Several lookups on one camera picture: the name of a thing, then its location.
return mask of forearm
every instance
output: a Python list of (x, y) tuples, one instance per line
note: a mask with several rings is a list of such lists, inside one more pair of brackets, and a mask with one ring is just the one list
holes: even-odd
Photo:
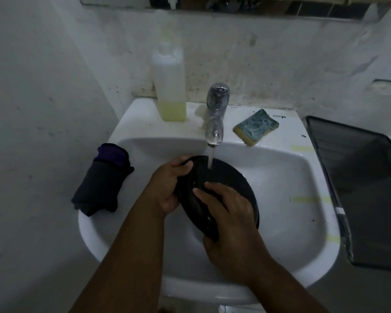
[(280, 264), (267, 259), (249, 286), (268, 313), (328, 313)]
[(162, 278), (164, 219), (156, 203), (141, 195), (70, 312), (155, 312)]

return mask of black tray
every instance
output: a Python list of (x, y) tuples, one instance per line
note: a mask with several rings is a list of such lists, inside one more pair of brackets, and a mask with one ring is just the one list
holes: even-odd
[(306, 121), (350, 262), (391, 270), (391, 140), (314, 116)]

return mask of running water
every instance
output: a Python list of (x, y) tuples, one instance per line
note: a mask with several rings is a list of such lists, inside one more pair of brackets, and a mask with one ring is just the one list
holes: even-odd
[(207, 152), (209, 153), (209, 163), (207, 164), (207, 168), (211, 169), (211, 165), (213, 164), (213, 157), (214, 157), (214, 150), (215, 150), (214, 145), (209, 145), (207, 147)]

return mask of dirty white wall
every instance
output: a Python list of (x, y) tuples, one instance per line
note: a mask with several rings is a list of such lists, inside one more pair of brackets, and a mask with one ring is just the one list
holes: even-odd
[(96, 268), (70, 199), (117, 124), (49, 0), (0, 0), (0, 313), (67, 312)]
[[(82, 7), (52, 0), (68, 33), (121, 117), (136, 96), (156, 96), (151, 10)], [(391, 97), (368, 84), (391, 64), (391, 10), (377, 24), (176, 12), (187, 97), (204, 101), (224, 81), (231, 103), (295, 108), (391, 134)]]

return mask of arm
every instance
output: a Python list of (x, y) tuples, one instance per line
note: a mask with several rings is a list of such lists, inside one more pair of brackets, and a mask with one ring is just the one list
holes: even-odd
[(255, 227), (249, 201), (223, 184), (206, 183), (220, 194), (226, 208), (210, 194), (194, 189), (219, 228), (219, 241), (206, 236), (210, 261), (228, 280), (248, 286), (268, 313), (328, 313), (307, 290), (272, 259)]
[(177, 177), (190, 156), (159, 167), (131, 208), (109, 252), (70, 313), (156, 312), (161, 289), (164, 220), (178, 206)]

